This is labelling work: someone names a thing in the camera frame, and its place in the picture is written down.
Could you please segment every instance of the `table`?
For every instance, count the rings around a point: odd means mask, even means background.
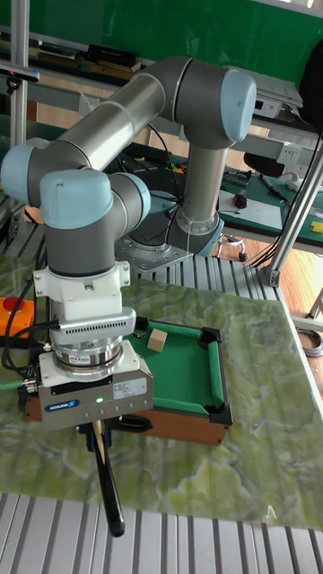
[[[0,292],[18,290],[31,266],[0,264]],[[285,306],[144,280],[124,290],[124,302],[145,317],[221,329],[234,423],[220,447],[115,433],[123,505],[322,528],[322,405]],[[83,439],[24,421],[12,391],[1,395],[0,467],[0,491],[100,501]]]
[[[288,189],[282,179],[275,179],[270,177],[267,179],[271,181],[271,183],[275,186],[275,189],[277,189],[277,191],[286,197],[288,201],[291,202],[294,199],[295,192]],[[282,223],[284,223],[285,202],[281,203],[279,197],[273,195],[257,175],[252,176],[247,187],[228,183],[226,181],[223,182],[223,185],[227,191],[233,194],[240,193],[241,190],[246,190],[244,195],[249,199],[254,199],[261,202],[264,205],[264,209],[266,209],[266,205],[279,206],[282,213]],[[319,192],[317,194],[313,206],[318,207],[319,209],[323,209],[323,193]],[[234,218],[227,213],[220,213],[220,216],[221,219],[224,220],[225,233],[232,233],[235,235],[238,234],[244,238],[256,239],[258,241],[265,241],[268,243],[272,243],[278,235],[277,230],[274,230],[270,226],[259,225],[255,222],[248,222],[242,218]],[[314,253],[323,253],[323,235],[314,233],[310,226],[313,221],[317,220],[318,219],[314,215],[307,216],[305,223],[301,228],[301,233],[295,242],[295,248]]]

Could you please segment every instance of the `metal pole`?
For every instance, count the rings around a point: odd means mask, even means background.
[[[12,64],[28,67],[30,0],[12,0]],[[25,144],[28,83],[22,81],[11,96],[11,147]]]
[[[309,175],[294,207],[290,221],[286,224],[282,236],[279,239],[275,255],[270,264],[264,268],[266,278],[269,280],[270,285],[274,287],[278,287],[279,285],[279,276],[284,262],[286,261],[292,246],[301,231],[301,227],[309,213],[322,179],[323,145],[321,145],[313,165],[310,168]]]

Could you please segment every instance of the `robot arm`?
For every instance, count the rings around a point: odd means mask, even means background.
[[[169,238],[186,246],[191,233],[198,251],[217,227],[226,150],[247,134],[255,98],[247,75],[173,57],[142,71],[45,149],[16,146],[5,156],[5,193],[40,207],[45,223],[48,267],[34,273],[35,290],[50,297],[59,324],[50,333],[53,352],[39,357],[45,430],[90,422],[95,430],[101,420],[153,407],[153,375],[123,340],[135,329],[135,312],[122,306],[120,290],[130,283],[129,263],[114,259],[115,242],[148,214],[150,194],[135,176],[108,177],[101,170],[156,115],[183,125],[188,181]],[[113,535],[122,535],[105,454],[109,437],[100,431],[95,437],[107,518]]]

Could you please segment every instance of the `workbench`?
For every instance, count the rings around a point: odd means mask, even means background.
[[[295,198],[295,192],[285,185],[285,181],[281,178],[267,178],[274,186],[277,191],[279,191],[289,202]],[[255,174],[251,177],[250,182],[247,186],[239,186],[237,184],[223,182],[225,188],[233,193],[238,194],[243,192],[244,196],[248,199],[254,199],[263,204],[264,210],[266,210],[267,205],[277,205],[280,207],[282,215],[282,224],[285,221],[285,202],[281,202],[281,199],[273,193],[270,189],[265,186],[265,184]],[[316,199],[314,201],[313,207],[318,209],[323,209],[323,193],[318,192]],[[234,218],[228,213],[220,213],[221,219],[224,221],[224,233],[232,233],[235,235],[240,235],[246,239],[256,239],[257,241],[265,241],[267,243],[273,243],[278,235],[277,230],[271,228],[270,226],[261,225],[256,222],[249,222],[243,219],[243,210],[240,210],[241,216]],[[323,220],[318,219],[314,215],[308,215],[305,223],[301,228],[301,233],[295,241],[294,248],[301,249],[303,251],[309,251],[311,253],[323,253],[323,234],[314,233],[310,224],[313,221],[322,222]]]
[[[33,263],[1,257],[1,264],[1,294],[18,294]],[[152,574],[166,553],[165,572],[176,564],[187,572],[193,561],[205,574],[219,552],[228,573],[242,574],[244,560],[250,568],[266,563],[265,540],[272,571],[290,574],[291,536],[300,564],[314,572],[322,533],[288,528],[322,528],[321,404],[280,290],[262,285],[255,270],[211,257],[145,277],[124,290],[138,313],[221,328],[233,426],[220,447],[114,433],[111,460],[127,520],[120,545],[97,506],[99,481],[83,439],[74,429],[45,434],[18,414],[15,392],[3,392],[0,491],[13,494],[0,500],[0,574],[13,561],[17,574],[54,574],[63,554],[66,574],[75,564],[109,574],[136,564]]]

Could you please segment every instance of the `wooden block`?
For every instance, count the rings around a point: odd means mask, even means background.
[[[162,352],[163,346],[167,338],[167,333],[159,329],[153,329],[147,343],[147,349],[152,351]]]

